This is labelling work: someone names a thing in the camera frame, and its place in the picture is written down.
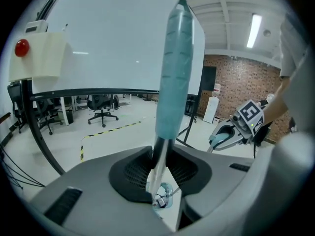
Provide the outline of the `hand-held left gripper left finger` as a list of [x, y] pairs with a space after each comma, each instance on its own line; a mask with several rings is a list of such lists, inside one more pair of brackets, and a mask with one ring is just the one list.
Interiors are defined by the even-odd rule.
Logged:
[[31, 200], [54, 236], [168, 236], [146, 191], [151, 146], [83, 162]]

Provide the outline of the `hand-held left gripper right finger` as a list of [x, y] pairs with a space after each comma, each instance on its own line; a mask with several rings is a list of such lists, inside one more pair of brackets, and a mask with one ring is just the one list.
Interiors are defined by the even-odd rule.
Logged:
[[296, 132], [265, 148], [255, 160], [175, 150], [200, 161], [181, 190], [178, 236], [260, 236], [287, 230], [315, 166], [314, 133]]

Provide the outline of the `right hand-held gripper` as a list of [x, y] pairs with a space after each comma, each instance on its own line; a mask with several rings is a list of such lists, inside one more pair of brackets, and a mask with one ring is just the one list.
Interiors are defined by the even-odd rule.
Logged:
[[263, 110], [253, 100], [248, 100], [236, 109], [230, 119], [221, 121], [216, 126], [212, 133], [214, 136], [212, 150], [225, 150], [241, 142], [248, 144], [256, 136], [263, 123]]

